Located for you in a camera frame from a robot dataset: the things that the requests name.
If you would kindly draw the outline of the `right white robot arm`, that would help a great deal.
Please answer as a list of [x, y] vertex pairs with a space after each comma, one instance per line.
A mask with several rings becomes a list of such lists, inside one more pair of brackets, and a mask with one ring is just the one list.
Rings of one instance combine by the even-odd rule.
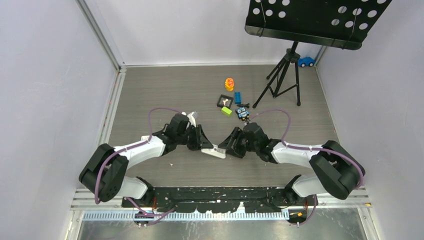
[[305, 197], [324, 193], [345, 200], [363, 184], [366, 174], [363, 166], [334, 140], [322, 145], [288, 143], [269, 138], [255, 122], [243, 128], [235, 127], [218, 148], [236, 158], [252, 152], [264, 162], [311, 169], [312, 175], [295, 176], [286, 185], [285, 198], [291, 205], [299, 205]]

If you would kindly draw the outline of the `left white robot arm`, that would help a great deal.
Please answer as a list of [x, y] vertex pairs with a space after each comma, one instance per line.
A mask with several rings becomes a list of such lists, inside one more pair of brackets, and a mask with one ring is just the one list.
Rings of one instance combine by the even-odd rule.
[[99, 145], [82, 169], [79, 182], [94, 194], [96, 203], [129, 197], [141, 207], [148, 207], [154, 199], [150, 184], [139, 177], [127, 177], [128, 169], [164, 156], [178, 145], [225, 158], [225, 152], [206, 138], [202, 126], [196, 122], [197, 116], [197, 112], [177, 113], [163, 129], [143, 136], [140, 141], [117, 147]]

